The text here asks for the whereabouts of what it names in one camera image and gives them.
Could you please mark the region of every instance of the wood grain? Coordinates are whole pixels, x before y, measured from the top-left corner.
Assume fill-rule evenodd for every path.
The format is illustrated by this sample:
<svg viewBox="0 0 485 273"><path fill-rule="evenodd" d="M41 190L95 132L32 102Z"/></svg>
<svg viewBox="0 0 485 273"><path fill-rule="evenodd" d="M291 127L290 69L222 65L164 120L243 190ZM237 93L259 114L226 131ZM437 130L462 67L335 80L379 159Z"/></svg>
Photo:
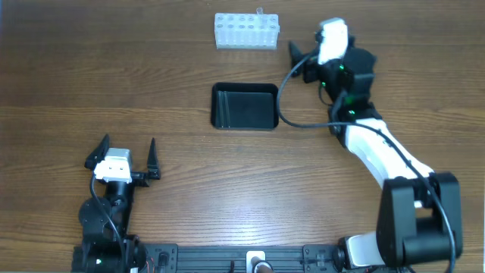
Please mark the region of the wood grain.
<svg viewBox="0 0 485 273"><path fill-rule="evenodd" d="M130 231L180 245L335 243L375 229L380 189L327 130L215 130L211 86L275 83L286 43L309 50L344 17L378 57L373 102L401 143L462 186L459 272L483 266L485 2L264 2L279 49L217 51L216 12L252 0L4 0L0 32L0 269L69 271L89 198L84 158L109 133L136 168L155 137L162 180L136 191ZM291 81L294 121L325 121L316 86ZM443 271L446 262L416 266Z"/></svg>

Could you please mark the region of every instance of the white egg carton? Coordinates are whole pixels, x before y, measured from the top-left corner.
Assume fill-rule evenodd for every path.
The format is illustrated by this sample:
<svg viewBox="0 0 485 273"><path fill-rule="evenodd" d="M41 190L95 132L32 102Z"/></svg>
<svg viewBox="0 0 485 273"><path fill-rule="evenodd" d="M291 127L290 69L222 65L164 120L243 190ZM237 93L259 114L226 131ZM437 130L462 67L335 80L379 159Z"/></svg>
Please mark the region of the white egg carton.
<svg viewBox="0 0 485 273"><path fill-rule="evenodd" d="M216 13L214 33L217 49L276 49L280 25L277 14Z"/></svg>

